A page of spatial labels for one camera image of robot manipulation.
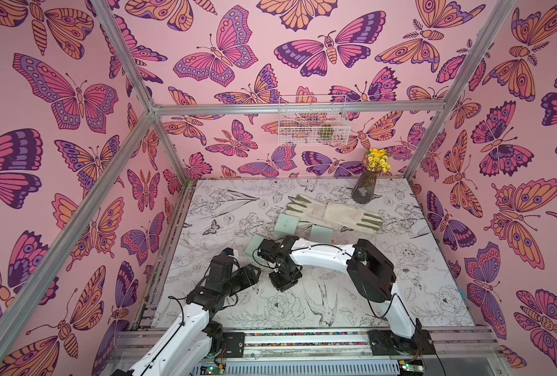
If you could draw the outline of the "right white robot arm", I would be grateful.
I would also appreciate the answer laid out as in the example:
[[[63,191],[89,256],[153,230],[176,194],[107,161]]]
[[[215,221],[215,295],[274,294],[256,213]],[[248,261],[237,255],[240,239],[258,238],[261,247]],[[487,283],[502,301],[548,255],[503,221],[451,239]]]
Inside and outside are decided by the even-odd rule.
[[[272,269],[272,285],[281,292],[297,284],[306,266],[348,275],[375,318],[388,322],[391,330],[388,338],[396,352],[435,353],[430,334],[406,305],[397,284],[394,264],[368,240],[335,245],[286,236],[281,241],[261,241],[252,256],[266,261]]]

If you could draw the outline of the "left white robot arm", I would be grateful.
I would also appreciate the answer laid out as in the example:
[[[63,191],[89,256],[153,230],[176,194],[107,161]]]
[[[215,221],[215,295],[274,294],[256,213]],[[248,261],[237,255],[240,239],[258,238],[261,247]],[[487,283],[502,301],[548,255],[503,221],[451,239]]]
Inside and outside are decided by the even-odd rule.
[[[128,370],[114,375],[190,375],[207,357],[216,358],[227,348],[223,325],[214,318],[227,306],[226,299],[259,282],[261,269],[242,266],[227,248],[214,256],[195,288],[180,299],[181,313],[157,343]]]

